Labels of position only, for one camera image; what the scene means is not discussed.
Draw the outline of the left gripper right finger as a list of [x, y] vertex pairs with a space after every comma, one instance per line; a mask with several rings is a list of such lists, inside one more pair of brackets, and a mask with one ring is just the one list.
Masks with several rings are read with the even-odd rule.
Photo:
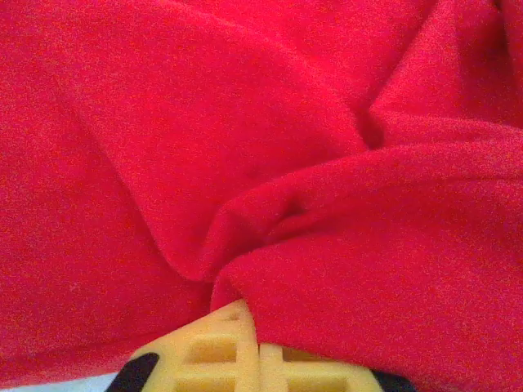
[[261, 344], [259, 360], [261, 392], [418, 392], [402, 376], [277, 345]]

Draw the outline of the red t-shirt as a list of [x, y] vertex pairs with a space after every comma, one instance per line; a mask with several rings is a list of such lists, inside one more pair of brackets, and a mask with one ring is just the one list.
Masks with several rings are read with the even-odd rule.
[[0, 0], [0, 388], [240, 298], [523, 392], [523, 0]]

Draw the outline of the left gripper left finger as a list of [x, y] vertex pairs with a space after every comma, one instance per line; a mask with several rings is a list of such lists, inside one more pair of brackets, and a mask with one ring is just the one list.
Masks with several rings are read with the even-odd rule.
[[136, 350], [106, 392], [260, 392], [253, 317], [234, 301]]

